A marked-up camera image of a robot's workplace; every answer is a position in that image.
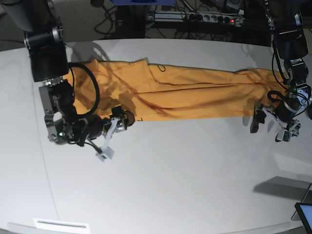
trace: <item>orange cloth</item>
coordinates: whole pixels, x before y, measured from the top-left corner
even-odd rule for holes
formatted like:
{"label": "orange cloth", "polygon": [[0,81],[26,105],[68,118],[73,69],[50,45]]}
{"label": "orange cloth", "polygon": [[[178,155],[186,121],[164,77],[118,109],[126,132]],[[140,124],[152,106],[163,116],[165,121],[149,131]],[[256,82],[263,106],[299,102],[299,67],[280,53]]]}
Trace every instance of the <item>orange cloth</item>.
{"label": "orange cloth", "polygon": [[[283,89],[272,71],[263,69],[224,72],[146,61],[98,62],[87,64],[100,89],[96,114],[107,117],[121,105],[136,120],[172,120],[214,117],[247,117],[254,103],[269,104],[267,92]],[[92,108],[95,90],[91,79],[79,68],[75,75],[75,107],[79,114]],[[64,78],[72,83],[71,73]]]}

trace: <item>power strip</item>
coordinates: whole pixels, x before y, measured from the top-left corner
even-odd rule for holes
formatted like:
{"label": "power strip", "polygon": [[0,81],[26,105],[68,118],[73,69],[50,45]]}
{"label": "power strip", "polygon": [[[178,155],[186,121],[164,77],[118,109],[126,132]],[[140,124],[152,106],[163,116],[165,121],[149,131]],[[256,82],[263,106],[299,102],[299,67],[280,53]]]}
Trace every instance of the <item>power strip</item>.
{"label": "power strip", "polygon": [[185,20],[188,21],[203,21],[207,23],[219,23],[219,24],[227,24],[233,25],[236,27],[240,27],[240,25],[244,22],[244,18],[239,14],[222,14],[219,12],[198,12],[198,14],[192,12],[168,12],[168,11],[159,11],[156,12],[155,15],[149,15],[147,20],[150,21],[175,21],[175,22],[183,22]]}

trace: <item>white table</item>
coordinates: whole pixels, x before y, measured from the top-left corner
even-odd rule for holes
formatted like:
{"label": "white table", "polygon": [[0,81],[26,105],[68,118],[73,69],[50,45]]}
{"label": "white table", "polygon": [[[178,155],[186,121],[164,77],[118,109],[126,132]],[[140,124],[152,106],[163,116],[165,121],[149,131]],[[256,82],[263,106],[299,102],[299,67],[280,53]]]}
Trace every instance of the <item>white table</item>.
{"label": "white table", "polygon": [[[169,39],[72,43],[67,55],[227,71],[270,69],[272,59],[267,47]],[[268,234],[301,225],[290,218],[304,190],[268,181],[312,181],[304,115],[291,143],[275,143],[265,127],[251,135],[242,118],[136,122],[114,135],[114,158],[102,163],[92,148],[48,141],[26,49],[1,52],[0,61],[0,228],[33,226],[32,217],[89,223],[92,234]],[[311,70],[312,57],[305,62]]]}

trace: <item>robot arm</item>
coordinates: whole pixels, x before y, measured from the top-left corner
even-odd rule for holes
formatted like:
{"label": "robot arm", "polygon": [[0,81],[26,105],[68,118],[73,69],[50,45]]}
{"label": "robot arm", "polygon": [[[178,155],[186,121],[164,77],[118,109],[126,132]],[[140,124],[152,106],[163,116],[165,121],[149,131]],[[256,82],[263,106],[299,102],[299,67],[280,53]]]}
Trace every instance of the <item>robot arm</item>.
{"label": "robot arm", "polygon": [[[43,82],[39,92],[50,141],[79,146],[89,144],[100,159],[111,157],[108,141],[112,133],[127,130],[135,121],[134,115],[121,107],[113,108],[109,119],[101,119],[94,114],[100,99],[97,81],[83,64],[67,62],[61,23],[52,14],[46,0],[0,0],[0,4],[15,24],[24,30],[33,80]],[[79,115],[74,107],[74,88],[62,78],[72,67],[83,69],[96,91],[94,107],[83,115]],[[56,113],[62,117],[55,121]],[[92,142],[100,135],[107,135],[102,148]]]}
{"label": "robot arm", "polygon": [[[308,48],[303,32],[300,6],[309,0],[265,0],[265,11],[273,35],[273,59],[276,58],[285,89],[283,95],[278,91],[268,92],[268,98],[275,106],[256,104],[251,133],[256,133],[259,123],[264,123],[266,114],[272,114],[280,125],[276,141],[289,142],[292,136],[299,135],[300,123],[293,118],[300,110],[311,108],[311,87],[307,85],[308,68],[303,61]],[[287,77],[281,68],[280,58],[284,60]]]}

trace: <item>screen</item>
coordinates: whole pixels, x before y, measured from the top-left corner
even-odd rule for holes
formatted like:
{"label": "screen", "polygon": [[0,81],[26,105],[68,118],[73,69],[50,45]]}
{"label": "screen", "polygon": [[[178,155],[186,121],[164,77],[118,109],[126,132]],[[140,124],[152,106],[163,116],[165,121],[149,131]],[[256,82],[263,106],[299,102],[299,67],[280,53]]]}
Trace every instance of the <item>screen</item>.
{"label": "screen", "polygon": [[300,205],[300,208],[307,219],[307,222],[312,227],[312,206],[309,205]]}

